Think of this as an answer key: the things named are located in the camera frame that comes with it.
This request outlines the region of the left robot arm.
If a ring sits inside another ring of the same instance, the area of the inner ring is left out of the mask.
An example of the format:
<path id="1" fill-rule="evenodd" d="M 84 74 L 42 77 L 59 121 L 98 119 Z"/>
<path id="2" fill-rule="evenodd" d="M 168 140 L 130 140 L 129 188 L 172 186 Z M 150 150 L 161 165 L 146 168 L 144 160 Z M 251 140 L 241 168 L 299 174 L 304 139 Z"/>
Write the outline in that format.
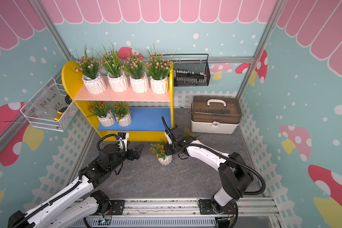
<path id="1" fill-rule="evenodd" d="M 95 213 L 105 216 L 114 208 L 109 197 L 96 188 L 112 173 L 118 175 L 125 161 L 138 160 L 144 145 L 128 148 L 129 134 L 109 134 L 97 142 L 98 156 L 64 189 L 39 206 L 17 211 L 9 217 L 9 228 L 68 228 Z"/>

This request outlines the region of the red flower pot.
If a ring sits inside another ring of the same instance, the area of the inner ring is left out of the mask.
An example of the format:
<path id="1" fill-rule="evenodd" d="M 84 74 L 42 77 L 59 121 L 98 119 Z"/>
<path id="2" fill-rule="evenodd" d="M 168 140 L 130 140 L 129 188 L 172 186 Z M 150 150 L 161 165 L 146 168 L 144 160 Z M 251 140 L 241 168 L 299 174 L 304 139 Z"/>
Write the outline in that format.
<path id="1" fill-rule="evenodd" d="M 96 116 L 103 127 L 110 127 L 116 122 L 112 107 L 107 101 L 91 101 L 87 109 L 90 116 Z"/>
<path id="2" fill-rule="evenodd" d="M 168 165 L 173 160 L 171 155 L 166 154 L 166 143 L 167 141 L 164 139 L 161 139 L 156 144 L 151 143 L 150 150 L 156 155 L 156 158 L 161 165 Z"/>
<path id="3" fill-rule="evenodd" d="M 187 128 L 184 129 L 184 135 L 186 140 L 192 141 L 198 140 L 201 136 L 201 134 L 193 133 L 190 129 Z"/>
<path id="4" fill-rule="evenodd" d="M 112 102 L 112 111 L 121 127 L 127 127 L 132 123 L 132 117 L 129 104 L 124 101 Z"/>

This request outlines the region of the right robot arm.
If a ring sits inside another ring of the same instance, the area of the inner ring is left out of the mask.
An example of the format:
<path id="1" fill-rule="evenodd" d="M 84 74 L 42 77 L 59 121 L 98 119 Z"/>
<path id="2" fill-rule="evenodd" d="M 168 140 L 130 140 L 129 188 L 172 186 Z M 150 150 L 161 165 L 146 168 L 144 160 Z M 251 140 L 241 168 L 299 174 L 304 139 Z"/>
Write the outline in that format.
<path id="1" fill-rule="evenodd" d="M 239 153 L 222 153 L 201 143 L 195 137 L 186 137 L 175 126 L 170 128 L 164 117 L 161 118 L 165 127 L 167 155 L 186 155 L 196 158 L 215 169 L 221 180 L 221 187 L 213 195 L 207 208 L 220 214 L 244 195 L 259 195 L 266 189 L 264 178 L 253 168 L 246 165 Z"/>

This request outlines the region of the pink flower pot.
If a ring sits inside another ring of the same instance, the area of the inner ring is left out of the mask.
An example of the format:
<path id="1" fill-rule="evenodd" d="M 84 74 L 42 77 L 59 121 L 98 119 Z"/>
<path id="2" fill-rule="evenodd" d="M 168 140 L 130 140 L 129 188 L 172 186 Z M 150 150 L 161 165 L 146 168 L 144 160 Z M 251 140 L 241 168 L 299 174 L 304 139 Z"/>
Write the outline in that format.
<path id="1" fill-rule="evenodd" d="M 150 77 L 151 89 L 157 95 L 166 94 L 169 91 L 169 74 L 173 70 L 173 62 L 164 59 L 162 53 L 157 53 L 155 46 L 146 51 L 149 60 L 145 64 L 145 71 Z"/>
<path id="2" fill-rule="evenodd" d="M 109 50 L 104 48 L 104 54 L 101 58 L 103 68 L 108 72 L 108 82 L 114 92 L 121 93 L 129 88 L 128 81 L 125 76 L 124 62 L 119 58 L 118 51 L 114 49 L 111 43 Z"/>
<path id="3" fill-rule="evenodd" d="M 101 61 L 96 56 L 90 56 L 87 47 L 84 47 L 84 54 L 75 60 L 73 70 L 82 75 L 82 81 L 87 91 L 92 95 L 99 95 L 106 91 L 106 84 L 99 73 Z"/>
<path id="4" fill-rule="evenodd" d="M 142 58 L 129 53 L 124 61 L 124 70 L 130 77 L 131 87 L 134 92 L 140 94 L 149 90 L 149 82 Z"/>

